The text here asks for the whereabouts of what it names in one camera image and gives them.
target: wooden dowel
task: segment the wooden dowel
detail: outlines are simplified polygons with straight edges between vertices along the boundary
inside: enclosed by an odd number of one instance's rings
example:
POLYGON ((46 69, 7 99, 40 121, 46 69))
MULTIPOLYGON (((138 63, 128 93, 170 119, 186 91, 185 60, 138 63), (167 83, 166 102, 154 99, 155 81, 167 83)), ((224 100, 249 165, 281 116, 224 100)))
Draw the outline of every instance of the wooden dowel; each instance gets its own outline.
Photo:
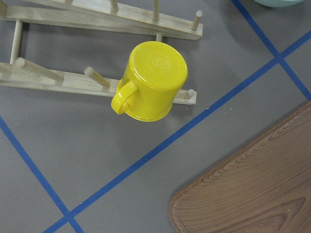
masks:
POLYGON ((10 64, 14 64, 16 59, 18 58, 22 30, 23 30, 23 22, 18 19, 16 20, 16 25, 15 25, 10 64))
POLYGON ((84 69, 84 73, 85 75, 95 80, 98 84, 102 85, 104 88, 110 87, 110 82, 108 82, 104 77, 97 73, 92 67, 86 67, 84 69))
POLYGON ((118 1, 117 0, 110 0, 110 5, 111 5, 111 10, 113 12, 118 12, 119 11, 118 1))
POLYGON ((202 11, 197 11, 195 13, 195 17, 194 17, 192 28, 191 28, 193 31, 198 30, 198 26, 200 24, 200 20, 201 20, 202 15, 203 15, 202 11))
POLYGON ((161 34, 161 33, 157 33, 157 34, 156 34, 156 39, 155 39, 155 41, 162 42, 162 34, 161 34))
MULTIPOLYGON (((92 82, 92 80, 84 74, 52 70, 53 72, 65 77, 62 83, 56 83, 54 80, 48 80, 43 76, 36 76, 31 72, 8 63, 0 62, 0 68, 1 67, 7 67, 9 69, 9 73, 0 72, 0 86, 114 97, 117 86, 120 82, 120 80, 117 79, 107 78, 106 80, 110 83, 110 88, 106 89, 97 82, 92 82)), ((188 90, 179 90, 173 103, 190 105, 195 104, 196 92, 194 92, 194 96, 192 96, 189 100, 185 98, 187 92, 188 90)))
POLYGON ((57 74, 51 70, 45 69, 44 67, 41 67, 33 62, 30 62, 24 58, 17 58, 15 65, 19 68, 23 68, 25 70, 28 70, 32 73, 42 75, 46 78, 53 79, 57 82, 63 82, 64 81, 64 76, 57 74))
POLYGON ((197 40, 202 36, 203 25, 191 30, 192 21, 160 14, 161 23, 153 21, 153 12, 118 3, 118 13, 111 11, 108 0, 25 0, 57 9, 10 6, 6 20, 22 19, 25 23, 97 29, 113 32, 153 35, 161 32, 165 37, 197 40))
POLYGON ((191 99, 191 97, 192 96, 194 96, 194 94, 195 94, 195 91, 194 90, 192 90, 192 89, 190 89, 187 93, 186 93, 186 99, 187 100, 189 100, 189 99, 191 99))
POLYGON ((154 21, 160 20, 160 0, 154 0, 154 21))

